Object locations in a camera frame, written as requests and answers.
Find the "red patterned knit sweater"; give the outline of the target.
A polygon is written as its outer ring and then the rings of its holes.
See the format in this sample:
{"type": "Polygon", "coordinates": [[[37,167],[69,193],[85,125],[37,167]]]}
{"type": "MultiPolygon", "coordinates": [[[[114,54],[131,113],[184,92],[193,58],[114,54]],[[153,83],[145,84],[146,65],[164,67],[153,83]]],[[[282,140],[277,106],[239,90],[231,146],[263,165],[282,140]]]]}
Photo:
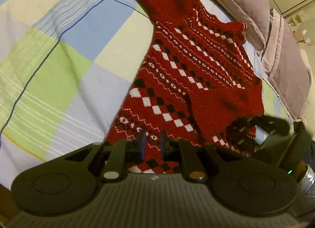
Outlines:
{"type": "Polygon", "coordinates": [[[244,49],[247,25],[221,22],[201,0],[137,2],[154,24],[153,39],[105,144],[145,131],[145,158],[129,164],[133,172],[178,170],[162,160],[162,131],[253,154],[255,129],[239,134],[234,124],[264,112],[262,82],[244,49]]]}

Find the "mauve pillow near headboard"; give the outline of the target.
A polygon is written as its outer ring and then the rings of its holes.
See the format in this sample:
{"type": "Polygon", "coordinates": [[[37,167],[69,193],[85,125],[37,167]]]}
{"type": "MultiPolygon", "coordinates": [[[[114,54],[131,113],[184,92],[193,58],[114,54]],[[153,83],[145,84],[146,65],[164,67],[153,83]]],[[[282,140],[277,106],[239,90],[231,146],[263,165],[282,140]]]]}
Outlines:
{"type": "Polygon", "coordinates": [[[311,72],[303,62],[289,25],[275,9],[270,10],[269,37],[261,64],[289,115],[299,118],[311,88],[311,72]]]}

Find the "checkered bed sheet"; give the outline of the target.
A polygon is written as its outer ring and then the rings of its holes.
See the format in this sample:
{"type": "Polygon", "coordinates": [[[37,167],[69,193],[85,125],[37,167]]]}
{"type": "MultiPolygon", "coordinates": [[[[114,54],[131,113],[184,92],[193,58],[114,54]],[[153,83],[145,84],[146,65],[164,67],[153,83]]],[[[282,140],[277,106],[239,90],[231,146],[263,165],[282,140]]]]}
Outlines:
{"type": "Polygon", "coordinates": [[[1,185],[109,131],[150,45],[135,0],[1,0],[1,185]]]}

